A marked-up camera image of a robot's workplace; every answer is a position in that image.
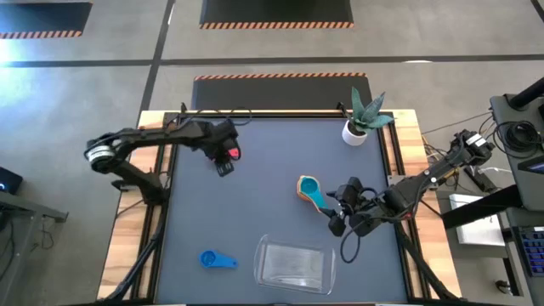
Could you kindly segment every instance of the concrete floor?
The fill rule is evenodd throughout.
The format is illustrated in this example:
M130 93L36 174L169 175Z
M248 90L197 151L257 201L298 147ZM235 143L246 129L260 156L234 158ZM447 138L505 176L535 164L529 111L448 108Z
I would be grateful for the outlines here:
M0 40L0 63L18 60L151 60L166 0L95 0L81 38ZM200 31L201 1L178 0L164 59L303 56L544 54L544 23L529 0L353 0L353 30ZM368 74L385 108L416 109L422 131L489 108L492 95L516 93L542 76L544 61L208 65L162 67L152 110L190 103L198 75L357 71ZM18 305L85 303L96 297L119 193L93 173L82 151L102 133L134 127L149 66L0 68L0 166L25 178L21 195L70 212L55 247L36 251L19 286ZM427 135L446 149L453 133L485 117ZM508 167L496 152L489 167ZM490 173L499 186L510 175ZM466 178L463 185L473 188ZM494 273L454 254L463 296L525 304L492 290ZM494 258L477 259L486 271Z

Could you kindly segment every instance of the desk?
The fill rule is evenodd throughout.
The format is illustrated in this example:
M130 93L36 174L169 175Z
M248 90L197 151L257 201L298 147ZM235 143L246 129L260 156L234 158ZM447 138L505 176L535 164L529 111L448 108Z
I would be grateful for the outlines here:
M535 101L528 104L526 110L512 109L507 102L507 98L504 96L492 97L490 102L491 109L493 110L493 117L498 127L508 122L528 121L535 126L537 131L541 132L544 130L544 122L537 110L544 102L543 98L537 98ZM504 128L501 128L500 133L504 133ZM544 175L518 169L518 164L520 162L525 162L532 158L544 155L542 150L538 149L533 156L518 158L515 156L528 156L528 154L519 153L508 148L504 149L508 153L508 163L512 169L516 184L499 190L496 193L488 195L469 205L444 213L442 216L444 225L447 229L468 224L474 220L485 218L505 210L507 213L507 224L505 224L503 228L507 228L508 226L536 227L544 224L544 203L541 198ZM502 154L499 150L495 150L493 153ZM508 231L503 231L505 241L508 241L507 236L511 235L505 235L507 232ZM510 278L513 278L513 280L511 280L512 287L517 287L513 292L519 290L521 285L519 284L519 277L524 277L533 303L535 305L543 304L544 278L530 277L525 267L517 268L522 269L523 272L517 271L516 266L518 264L516 264L515 261L519 257L519 254L516 251L516 247L523 247L518 245L517 242L516 247L513 246L513 242L508 244L510 244L510 246L507 245L507 254L510 259L510 266L513 269L513 277ZM529 295L527 293L528 292L521 292L521 295Z
M402 157L406 175L420 173L427 166L427 158L422 145L421 133L417 125L417 117L414 110L385 110L391 111L395 117L395 133L398 136L399 153ZM162 125L165 111L145 111L140 117L139 126L147 128L159 128ZM388 147L388 160L391 173L399 172L397 161L394 157L394 142L391 133L384 128L385 142ZM162 171L167 170L170 150L165 150ZM131 163L142 170L149 170L156 164L157 148L142 148L136 150L131 157ZM119 209L128 207L139 200L139 192L129 191L124 193L119 202ZM424 200L433 208L438 209L438 202L434 193L427 193ZM114 224L110 248L105 261L105 268L100 282L98 298L104 298L111 293L119 281L132 266L139 249L139 241L145 223L145 206L138 206L124 213ZM421 206L416 216L417 233L421 243L422 254L433 269L435 274L445 283L448 289L461 296L455 268L451 259L450 248L445 235L442 221L426 207ZM144 268L143 278L139 285L140 291L137 297L144 296L144 292L154 285L149 285L150 263ZM417 269L410 264L411 285L414 296L422 295L419 285Z
M40 230L40 224L43 225L44 217L52 218L56 223L64 223L68 212L60 212L7 192L0 192L0 207L6 208L3 213L9 215L9 225L0 232L0 245L7 246L13 238L14 249L8 253L13 252L15 255L13 260L9 256L0 258L0 265L7 267L3 268L7 270L0 280L0 305L7 305L22 275L26 259L32 252L34 236Z

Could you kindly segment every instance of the white pot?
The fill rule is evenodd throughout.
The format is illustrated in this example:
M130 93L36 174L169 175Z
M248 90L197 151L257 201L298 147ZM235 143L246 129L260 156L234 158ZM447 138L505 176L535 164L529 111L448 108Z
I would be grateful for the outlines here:
M342 139L346 142L348 145L362 145L365 140L366 136L368 136L366 133L364 135L354 135L349 131L348 128L349 121L346 121L346 124L343 126L342 130Z

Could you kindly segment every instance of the hazard stripe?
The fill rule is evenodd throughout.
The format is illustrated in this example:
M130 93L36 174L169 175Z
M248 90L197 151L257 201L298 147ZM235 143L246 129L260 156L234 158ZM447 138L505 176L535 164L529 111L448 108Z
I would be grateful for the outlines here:
M263 30L263 29L351 29L353 22L205 22L199 25L202 30Z
M31 39L31 38L59 38L80 37L81 31L24 31L0 33L0 39Z
M206 75L196 76L195 81L241 79L241 78L288 78L288 77L366 77L364 72L320 72L320 73L259 73L243 75Z

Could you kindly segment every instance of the glass dish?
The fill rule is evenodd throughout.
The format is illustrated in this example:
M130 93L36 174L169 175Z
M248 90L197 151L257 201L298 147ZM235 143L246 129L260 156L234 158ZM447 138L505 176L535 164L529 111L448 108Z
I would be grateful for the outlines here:
M329 294L336 276L333 248L274 241L264 235L254 259L259 285Z

